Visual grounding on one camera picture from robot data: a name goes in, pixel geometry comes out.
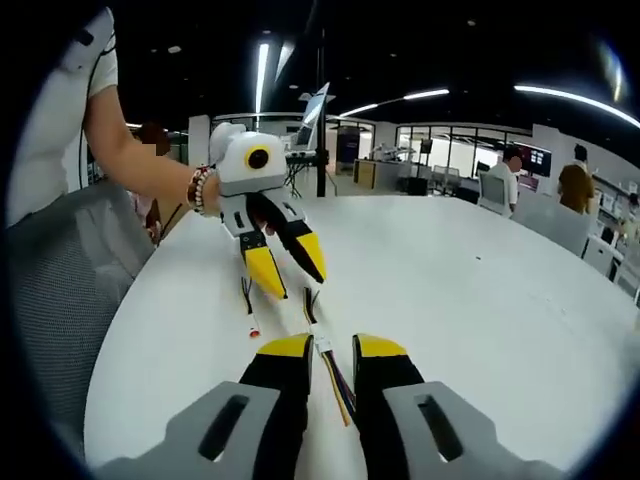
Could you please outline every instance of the man in white shirt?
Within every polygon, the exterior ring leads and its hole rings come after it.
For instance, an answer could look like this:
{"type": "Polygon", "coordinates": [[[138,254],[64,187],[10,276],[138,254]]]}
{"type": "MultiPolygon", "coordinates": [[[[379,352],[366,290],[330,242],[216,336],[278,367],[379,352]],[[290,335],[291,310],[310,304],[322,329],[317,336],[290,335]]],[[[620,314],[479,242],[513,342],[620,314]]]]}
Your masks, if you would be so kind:
{"type": "Polygon", "coordinates": [[[515,147],[507,147],[499,162],[487,173],[494,177],[502,178],[507,186],[507,201],[513,212],[518,202],[518,179],[515,174],[522,169],[522,159],[520,151],[515,147]]]}

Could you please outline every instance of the yellow camera ring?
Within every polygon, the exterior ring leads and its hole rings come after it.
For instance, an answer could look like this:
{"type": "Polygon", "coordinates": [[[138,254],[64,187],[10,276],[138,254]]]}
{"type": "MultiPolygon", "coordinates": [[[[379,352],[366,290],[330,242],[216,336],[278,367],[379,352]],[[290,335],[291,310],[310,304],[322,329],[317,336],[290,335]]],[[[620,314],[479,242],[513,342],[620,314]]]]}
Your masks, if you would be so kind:
{"type": "Polygon", "coordinates": [[[244,156],[244,164],[251,170],[260,170],[269,163],[269,147],[256,145],[244,156]]]}

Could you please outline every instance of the fluorescent light strip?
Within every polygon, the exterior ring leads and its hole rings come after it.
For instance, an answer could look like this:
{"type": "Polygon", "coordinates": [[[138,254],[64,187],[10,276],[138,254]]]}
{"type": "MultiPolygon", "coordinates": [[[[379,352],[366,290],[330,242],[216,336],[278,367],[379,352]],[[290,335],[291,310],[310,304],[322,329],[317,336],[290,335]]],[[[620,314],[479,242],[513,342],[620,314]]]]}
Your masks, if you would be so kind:
{"type": "Polygon", "coordinates": [[[353,115],[354,113],[364,112],[365,110],[373,110],[377,106],[378,106],[377,103],[372,103],[371,105],[365,105],[364,107],[360,107],[360,108],[356,108],[354,110],[349,110],[348,112],[344,112],[344,113],[340,114],[340,116],[341,117],[348,117],[350,115],[353,115]]]}
{"type": "Polygon", "coordinates": [[[403,98],[405,100],[415,100],[416,98],[435,97],[438,95],[448,95],[448,94],[449,94],[449,90],[447,90],[446,88],[441,88],[440,90],[430,90],[428,92],[412,93],[410,95],[405,95],[403,98]]]}
{"type": "Polygon", "coordinates": [[[617,108],[610,107],[601,102],[597,102],[595,100],[591,100],[587,97],[582,97],[580,95],[575,95],[573,93],[561,92],[560,90],[553,90],[551,88],[540,88],[540,87],[530,87],[527,85],[516,85],[513,88],[518,90],[519,92],[530,92],[530,93],[541,93],[543,95],[552,95],[554,97],[568,98],[569,100],[575,100],[577,102],[586,103],[587,105],[591,105],[592,107],[597,107],[600,110],[604,110],[605,112],[611,113],[616,117],[619,117],[626,122],[629,122],[636,128],[640,128],[640,122],[633,118],[631,115],[628,115],[624,112],[621,112],[617,108]]]}
{"type": "Polygon", "coordinates": [[[256,113],[260,113],[262,107],[262,90],[264,88],[264,77],[267,71],[267,56],[269,55],[269,44],[263,43],[258,51],[258,76],[256,78],[256,113]]]}

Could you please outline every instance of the mesh chair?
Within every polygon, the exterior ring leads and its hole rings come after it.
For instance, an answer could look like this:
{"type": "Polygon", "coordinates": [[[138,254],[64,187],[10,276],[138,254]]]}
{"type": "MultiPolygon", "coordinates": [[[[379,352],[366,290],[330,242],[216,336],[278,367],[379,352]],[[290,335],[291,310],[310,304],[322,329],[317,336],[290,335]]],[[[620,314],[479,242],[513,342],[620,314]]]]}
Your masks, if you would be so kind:
{"type": "Polygon", "coordinates": [[[627,247],[624,260],[618,267],[614,282],[636,301],[640,288],[640,243],[631,242],[627,247]]]}
{"type": "Polygon", "coordinates": [[[17,330],[53,424],[81,453],[100,346],[153,245],[127,193],[108,182],[59,198],[7,239],[17,330]]]}
{"type": "Polygon", "coordinates": [[[576,213],[547,195],[523,190],[511,219],[582,257],[590,215],[576,213]]]}
{"type": "Polygon", "coordinates": [[[478,205],[502,216],[511,215],[507,202],[507,185],[504,179],[480,172],[480,196],[478,205]]]}

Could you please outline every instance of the white t-shirt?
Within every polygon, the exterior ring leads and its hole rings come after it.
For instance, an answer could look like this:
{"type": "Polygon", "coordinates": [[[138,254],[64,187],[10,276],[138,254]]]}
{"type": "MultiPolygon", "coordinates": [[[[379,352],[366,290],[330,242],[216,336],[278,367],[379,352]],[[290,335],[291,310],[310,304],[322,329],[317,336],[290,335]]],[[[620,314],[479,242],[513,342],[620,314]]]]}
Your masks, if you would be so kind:
{"type": "Polygon", "coordinates": [[[507,186],[507,201],[515,205],[518,202],[518,180],[514,173],[509,170],[509,166],[504,162],[499,162],[487,173],[504,180],[507,186]]]}
{"type": "Polygon", "coordinates": [[[115,36],[112,36],[104,46],[95,46],[95,59],[89,68],[71,72],[59,66],[45,81],[25,125],[13,164],[7,226],[45,208],[67,193],[62,159],[66,148],[82,127],[87,96],[90,98],[106,87],[118,84],[115,41],[115,36]],[[98,63],[87,92],[96,61],[98,63]]]}

